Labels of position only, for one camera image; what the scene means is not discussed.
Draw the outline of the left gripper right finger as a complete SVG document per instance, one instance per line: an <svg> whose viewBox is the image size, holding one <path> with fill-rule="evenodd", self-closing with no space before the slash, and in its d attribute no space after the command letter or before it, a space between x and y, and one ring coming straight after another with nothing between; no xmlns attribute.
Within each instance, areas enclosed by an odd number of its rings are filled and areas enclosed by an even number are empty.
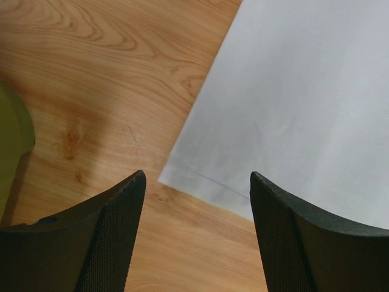
<svg viewBox="0 0 389 292"><path fill-rule="evenodd" d="M258 172L250 203L268 291L388 291L388 230L325 211Z"/></svg>

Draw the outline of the white and green t-shirt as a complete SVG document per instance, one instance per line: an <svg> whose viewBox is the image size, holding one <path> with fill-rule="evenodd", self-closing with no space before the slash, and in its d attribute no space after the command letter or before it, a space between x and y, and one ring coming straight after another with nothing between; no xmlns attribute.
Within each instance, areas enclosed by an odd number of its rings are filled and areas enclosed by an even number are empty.
<svg viewBox="0 0 389 292"><path fill-rule="evenodd" d="M241 3L159 181L251 219L249 177L388 227L388 2Z"/></svg>

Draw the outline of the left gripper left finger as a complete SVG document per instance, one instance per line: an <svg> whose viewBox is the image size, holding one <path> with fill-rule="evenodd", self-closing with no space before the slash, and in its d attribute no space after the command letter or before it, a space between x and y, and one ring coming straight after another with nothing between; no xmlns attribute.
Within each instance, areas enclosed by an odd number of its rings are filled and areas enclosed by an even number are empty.
<svg viewBox="0 0 389 292"><path fill-rule="evenodd" d="M1 290L123 291L145 189L139 170L34 224L1 228Z"/></svg>

